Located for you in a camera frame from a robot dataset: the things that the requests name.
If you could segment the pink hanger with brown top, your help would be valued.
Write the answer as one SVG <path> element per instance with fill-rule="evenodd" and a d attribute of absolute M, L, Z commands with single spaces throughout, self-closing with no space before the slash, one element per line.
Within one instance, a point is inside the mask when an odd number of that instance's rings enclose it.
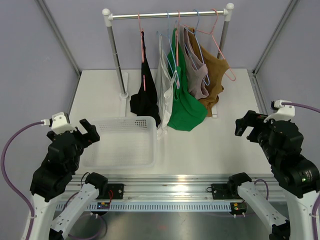
<path fill-rule="evenodd" d="M 199 16 L 216 16 L 215 20 L 212 24 L 211 30 L 210 31 L 205 31 L 205 30 L 199 30 L 197 27 L 195 28 L 195 34 L 196 33 L 202 33 L 208 36 L 211 36 L 215 46 L 217 47 L 217 59 L 219 60 L 222 58 L 223 60 L 227 60 L 226 57 L 223 54 L 224 46 L 225 46 L 225 41 L 227 37 L 227 32 L 229 28 L 229 23 L 232 18 L 233 10 L 235 6 L 233 3 L 228 3 L 223 10 L 216 10 L 215 8 L 212 8 L 208 13 L 206 14 L 204 11 L 201 11 L 199 13 Z M 215 38 L 215 29 L 216 25 L 219 20 L 219 16 L 223 16 L 223 26 L 222 26 L 222 32 L 221 32 L 221 37 L 219 43 L 217 42 Z"/>

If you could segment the mauve tank top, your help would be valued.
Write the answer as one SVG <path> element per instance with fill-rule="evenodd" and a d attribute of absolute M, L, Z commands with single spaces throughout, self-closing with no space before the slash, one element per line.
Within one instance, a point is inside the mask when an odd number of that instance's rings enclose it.
<path fill-rule="evenodd" d="M 182 45 L 185 59 L 188 92 L 199 100 L 209 96 L 204 81 L 208 73 L 208 68 L 196 56 L 188 33 L 186 28 L 181 30 L 180 44 Z"/>

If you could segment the brown tank top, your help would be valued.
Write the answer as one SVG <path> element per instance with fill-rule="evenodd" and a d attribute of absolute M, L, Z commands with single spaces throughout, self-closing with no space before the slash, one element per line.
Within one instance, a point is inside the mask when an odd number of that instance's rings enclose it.
<path fill-rule="evenodd" d="M 195 55 L 201 60 L 201 56 L 198 50 L 198 45 L 194 36 L 189 32 L 188 36 L 190 38 L 190 43 L 193 48 Z M 224 87 L 222 86 L 222 79 L 225 72 L 230 68 L 227 61 L 223 59 L 217 59 L 213 56 L 209 51 L 207 51 L 202 45 L 201 51 L 204 58 L 204 64 L 208 70 L 208 77 L 210 79 L 209 86 L 205 86 L 209 95 L 206 98 L 201 98 L 199 100 L 205 108 L 207 109 L 208 113 L 207 116 L 212 116 L 212 107 L 215 106 L 219 101 L 219 94 L 224 91 Z"/>

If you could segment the green tank top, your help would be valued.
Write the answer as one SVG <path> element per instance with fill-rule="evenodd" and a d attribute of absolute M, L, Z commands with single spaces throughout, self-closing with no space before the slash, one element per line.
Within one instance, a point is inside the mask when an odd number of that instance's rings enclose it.
<path fill-rule="evenodd" d="M 176 44 L 175 44 L 175 28 L 172 31 L 172 48 L 174 59 L 176 59 Z M 199 124 L 201 124 L 207 116 L 207 109 L 188 91 L 188 81 L 186 73 L 186 62 L 181 45 L 178 44 L 179 56 L 179 73 L 180 88 L 177 89 L 176 84 L 173 85 L 173 105 L 172 114 L 168 122 L 168 126 L 177 131 L 190 132 Z M 168 54 L 170 63 L 173 65 L 171 55 Z"/>

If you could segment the blue hanger with mauve top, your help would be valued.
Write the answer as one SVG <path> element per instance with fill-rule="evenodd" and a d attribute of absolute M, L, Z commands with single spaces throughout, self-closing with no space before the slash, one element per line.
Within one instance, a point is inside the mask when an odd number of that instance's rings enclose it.
<path fill-rule="evenodd" d="M 203 56 L 202 49 L 201 49 L 201 45 L 200 45 L 200 43 L 199 43 L 199 41 L 198 41 L 198 38 L 197 38 L 197 35 L 196 35 L 197 29 L 198 29 L 198 26 L 199 26 L 199 22 L 200 22 L 200 13 L 199 13 L 199 11 L 198 11 L 197 9 L 194 9 L 193 11 L 195 11 L 196 14 L 197 14 L 197 23 L 196 23 L 196 26 L 195 26 L 195 28 L 194 28 L 193 31 L 191 31 L 191 30 L 189 30 L 189 29 L 188 29 L 187 31 L 194 36 L 195 41 L 196 41 L 196 44 L 197 44 L 198 51 L 199 51 L 199 53 L 200 53 L 201 63 L 202 63 L 202 64 L 205 64 L 204 56 Z M 204 81 L 205 86 L 209 86 L 209 85 L 210 85 L 210 78 L 209 78 L 209 76 L 208 76 L 208 73 L 207 73 L 207 74 L 205 75 L 205 77 L 203 78 L 203 81 Z"/>

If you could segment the pink hanger with green top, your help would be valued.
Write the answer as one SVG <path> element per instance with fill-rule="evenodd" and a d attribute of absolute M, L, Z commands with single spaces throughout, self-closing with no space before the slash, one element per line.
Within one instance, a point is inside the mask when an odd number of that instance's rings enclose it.
<path fill-rule="evenodd" d="M 175 22 L 175 62 L 176 66 L 179 68 L 179 26 L 180 26 L 180 11 L 178 13 L 178 20 Z M 179 89 L 181 86 L 179 73 L 177 73 L 176 87 Z"/>

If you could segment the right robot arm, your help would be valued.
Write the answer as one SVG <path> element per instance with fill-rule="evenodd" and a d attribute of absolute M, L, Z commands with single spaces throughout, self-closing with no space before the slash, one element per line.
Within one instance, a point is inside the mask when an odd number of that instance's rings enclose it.
<path fill-rule="evenodd" d="M 320 171 L 301 154 L 304 137 L 299 128 L 289 120 L 269 120 L 267 115 L 252 110 L 235 121 L 235 135 L 242 136 L 247 127 L 252 128 L 247 139 L 262 148 L 283 190 L 289 217 L 277 213 L 244 172 L 228 178 L 228 195 L 249 204 L 271 240 L 319 239 Z"/>

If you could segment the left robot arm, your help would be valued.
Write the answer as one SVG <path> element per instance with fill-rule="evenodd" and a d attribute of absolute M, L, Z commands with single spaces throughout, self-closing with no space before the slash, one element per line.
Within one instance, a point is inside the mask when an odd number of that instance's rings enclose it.
<path fill-rule="evenodd" d="M 79 122 L 86 133 L 81 133 L 67 123 L 63 124 L 66 129 L 61 133 L 53 130 L 47 133 L 52 142 L 43 162 L 33 174 L 30 186 L 33 208 L 30 211 L 32 228 L 26 232 L 28 240 L 66 239 L 87 206 L 108 194 L 108 179 L 92 172 L 86 177 L 73 201 L 59 216 L 54 217 L 62 194 L 79 168 L 85 148 L 100 140 L 95 125 L 86 119 Z"/>

